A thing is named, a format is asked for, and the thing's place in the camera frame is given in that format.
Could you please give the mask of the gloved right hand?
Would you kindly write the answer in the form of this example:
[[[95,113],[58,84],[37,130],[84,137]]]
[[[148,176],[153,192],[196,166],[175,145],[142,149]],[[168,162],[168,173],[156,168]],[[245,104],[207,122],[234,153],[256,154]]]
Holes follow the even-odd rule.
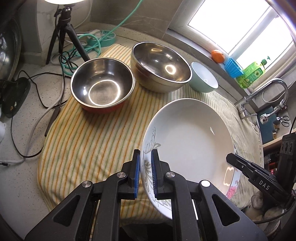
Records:
[[[252,221],[266,221],[281,214],[284,214],[285,210],[281,206],[271,207],[267,202],[264,202],[264,196],[261,191],[257,191],[251,197],[251,205],[245,210],[245,215]],[[257,224],[257,226],[270,237],[279,227],[280,218],[273,221]]]

